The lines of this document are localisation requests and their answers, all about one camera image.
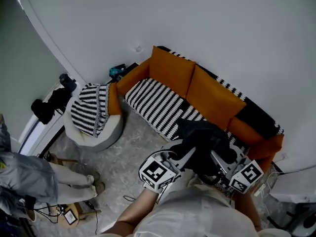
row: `white wall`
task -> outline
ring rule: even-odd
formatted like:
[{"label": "white wall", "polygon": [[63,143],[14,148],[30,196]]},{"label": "white wall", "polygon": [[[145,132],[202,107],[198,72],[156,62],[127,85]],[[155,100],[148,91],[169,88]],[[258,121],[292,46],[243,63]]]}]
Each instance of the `white wall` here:
[{"label": "white wall", "polygon": [[14,151],[33,112],[65,70],[37,35],[16,0],[0,0],[0,113]]},{"label": "white wall", "polygon": [[111,66],[142,61],[153,45],[165,45],[232,83],[283,126],[284,171],[316,164],[316,0],[22,4],[85,81],[105,81]]}]

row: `floor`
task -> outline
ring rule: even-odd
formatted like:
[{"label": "floor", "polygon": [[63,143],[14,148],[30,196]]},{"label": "floor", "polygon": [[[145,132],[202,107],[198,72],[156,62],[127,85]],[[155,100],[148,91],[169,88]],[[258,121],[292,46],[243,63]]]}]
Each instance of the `floor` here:
[{"label": "floor", "polygon": [[[166,141],[157,135],[146,122],[130,108],[122,103],[125,128],[122,136],[108,149],[94,153],[79,149],[65,133],[55,141],[49,149],[51,153],[60,158],[75,158],[81,165],[69,166],[75,171],[89,171],[93,167],[101,174],[101,179],[106,185],[106,190],[98,197],[91,200],[96,208],[102,210],[98,214],[98,233],[103,232],[113,224],[117,217],[130,204],[123,198],[124,195],[136,198],[142,191],[142,182],[138,178],[138,168],[144,159],[153,151],[160,149]],[[192,173],[186,172],[177,185],[188,183]],[[277,178],[277,173],[269,177],[272,185]],[[253,198],[262,219],[263,228],[268,227],[266,217],[270,216],[279,224],[289,221],[286,211],[294,211],[295,206],[290,203],[280,203],[271,196],[262,199],[261,195]],[[37,237],[89,237],[95,235],[96,217],[89,216],[76,228],[65,229],[58,224],[52,224],[45,218],[38,218],[33,223]]]}]

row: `curved white trim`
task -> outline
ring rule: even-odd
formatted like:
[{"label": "curved white trim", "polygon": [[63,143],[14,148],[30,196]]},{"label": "curved white trim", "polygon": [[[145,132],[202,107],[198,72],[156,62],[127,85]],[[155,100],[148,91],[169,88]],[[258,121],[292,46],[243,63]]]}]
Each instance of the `curved white trim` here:
[{"label": "curved white trim", "polygon": [[52,54],[56,57],[56,59],[60,62],[60,64],[69,72],[70,75],[72,75],[76,81],[84,86],[86,85],[85,80],[81,77],[81,75],[75,70],[75,68],[71,65],[71,63],[68,61],[68,59],[64,56],[64,54],[61,52],[57,44],[54,42],[54,40],[50,37],[49,33],[46,31],[44,25],[41,23],[39,18],[37,17],[35,11],[33,10],[33,7],[29,0],[20,0],[21,4],[23,6],[23,9],[25,11],[25,14],[28,16],[31,24],[33,25],[34,29],[38,33],[38,35],[41,37],[43,42],[47,45],[49,50],[52,52]]}]

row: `shoe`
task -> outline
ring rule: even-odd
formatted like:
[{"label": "shoe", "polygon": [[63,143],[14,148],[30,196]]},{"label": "shoe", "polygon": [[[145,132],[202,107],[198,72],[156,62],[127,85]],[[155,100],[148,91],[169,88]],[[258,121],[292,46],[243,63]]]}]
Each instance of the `shoe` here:
[{"label": "shoe", "polygon": [[98,195],[100,195],[105,190],[105,184],[103,182],[97,182],[94,184],[95,191]]},{"label": "shoe", "polygon": [[93,176],[93,179],[94,179],[94,182],[93,182],[93,183],[96,183],[97,181],[100,180],[100,173],[99,173],[99,172],[95,171],[95,172],[92,174],[92,176]]}]

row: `wooden stool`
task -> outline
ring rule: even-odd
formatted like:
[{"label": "wooden stool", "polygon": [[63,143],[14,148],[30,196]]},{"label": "wooden stool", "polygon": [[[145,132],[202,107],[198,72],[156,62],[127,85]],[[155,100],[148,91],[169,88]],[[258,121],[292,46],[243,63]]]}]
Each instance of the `wooden stool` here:
[{"label": "wooden stool", "polygon": [[[50,154],[50,155],[51,155],[50,162],[54,163],[54,164],[58,164],[58,165],[63,166],[63,162],[78,162],[77,160],[74,160],[74,159],[57,158],[57,156],[55,154]],[[57,207],[54,207],[53,210],[54,210],[54,214],[59,214],[57,211]],[[92,212],[83,212],[83,210],[78,202],[67,204],[66,213],[69,210],[71,210],[73,212],[73,215],[76,217],[77,220],[74,221],[72,224],[69,224],[68,221],[66,220],[65,216],[63,214],[61,214],[60,216],[58,216],[58,223],[60,223],[65,228],[74,228],[79,224],[79,221],[85,220],[85,218],[87,216],[96,215],[96,213],[101,212],[101,210],[96,210],[96,211],[92,211]]]}]

